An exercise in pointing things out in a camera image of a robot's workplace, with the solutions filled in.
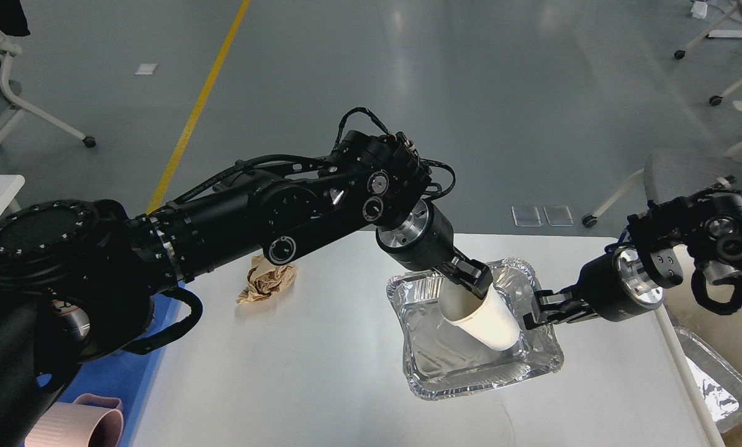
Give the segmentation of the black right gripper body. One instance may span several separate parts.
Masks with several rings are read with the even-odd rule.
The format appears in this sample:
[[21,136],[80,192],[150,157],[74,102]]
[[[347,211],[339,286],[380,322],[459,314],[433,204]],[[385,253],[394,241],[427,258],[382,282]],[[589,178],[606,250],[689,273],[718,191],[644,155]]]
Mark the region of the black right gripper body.
[[664,289],[649,278],[633,247],[620,247],[590,261],[579,274],[579,297],[609,322],[653,311],[664,302]]

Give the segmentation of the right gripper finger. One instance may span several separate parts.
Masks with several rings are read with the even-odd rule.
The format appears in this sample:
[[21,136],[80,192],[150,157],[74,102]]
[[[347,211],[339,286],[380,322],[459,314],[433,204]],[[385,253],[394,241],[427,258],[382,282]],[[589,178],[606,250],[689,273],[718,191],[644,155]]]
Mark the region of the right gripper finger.
[[535,291],[533,311],[581,311],[591,310],[584,293],[577,287],[566,287],[560,291],[541,289]]
[[522,325],[527,330],[558,325],[559,323],[588,322],[600,318],[592,309],[576,308],[569,310],[533,309],[522,317]]

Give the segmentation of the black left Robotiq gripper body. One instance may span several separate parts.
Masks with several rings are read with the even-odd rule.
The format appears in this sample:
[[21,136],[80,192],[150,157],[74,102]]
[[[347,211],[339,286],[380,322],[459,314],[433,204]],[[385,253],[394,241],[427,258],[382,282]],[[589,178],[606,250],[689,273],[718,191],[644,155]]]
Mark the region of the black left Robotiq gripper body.
[[421,200],[393,229],[376,229],[378,247],[408,271],[428,271],[461,258],[452,223],[430,201]]

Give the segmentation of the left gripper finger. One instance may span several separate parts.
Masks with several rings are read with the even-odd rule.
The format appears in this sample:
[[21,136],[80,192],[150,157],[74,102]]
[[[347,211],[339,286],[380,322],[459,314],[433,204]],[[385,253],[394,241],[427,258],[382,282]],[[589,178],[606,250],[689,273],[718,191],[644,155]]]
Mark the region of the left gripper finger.
[[461,267],[453,264],[439,264],[433,267],[433,271],[441,274],[447,280],[463,289],[468,289],[468,273]]
[[474,258],[455,257],[452,268],[452,282],[479,300],[484,300],[493,283],[492,271],[488,265]]

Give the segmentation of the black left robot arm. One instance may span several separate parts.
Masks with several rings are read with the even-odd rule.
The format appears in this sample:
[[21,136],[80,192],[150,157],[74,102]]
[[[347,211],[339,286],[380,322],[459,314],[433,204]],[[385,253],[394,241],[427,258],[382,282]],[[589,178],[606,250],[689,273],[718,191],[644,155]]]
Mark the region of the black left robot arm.
[[55,200],[0,219],[0,446],[19,446],[84,363],[149,354],[202,315],[181,282],[260,250],[285,266],[368,225],[409,271],[435,271],[478,302],[492,284],[454,246],[422,158],[368,108],[340,119],[327,156],[238,161],[130,218],[117,201]]

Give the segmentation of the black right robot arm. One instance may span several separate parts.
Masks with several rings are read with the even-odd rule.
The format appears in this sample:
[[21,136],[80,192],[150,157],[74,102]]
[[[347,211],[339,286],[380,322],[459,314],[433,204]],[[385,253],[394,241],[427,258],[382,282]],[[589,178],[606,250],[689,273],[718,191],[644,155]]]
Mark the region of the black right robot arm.
[[694,261],[698,305],[734,314],[742,307],[742,189],[735,184],[734,176],[720,176],[690,196],[649,201],[646,212],[629,215],[619,241],[582,267],[575,284],[535,291],[525,327],[623,322],[660,308],[665,291],[684,280],[675,246],[684,246]]

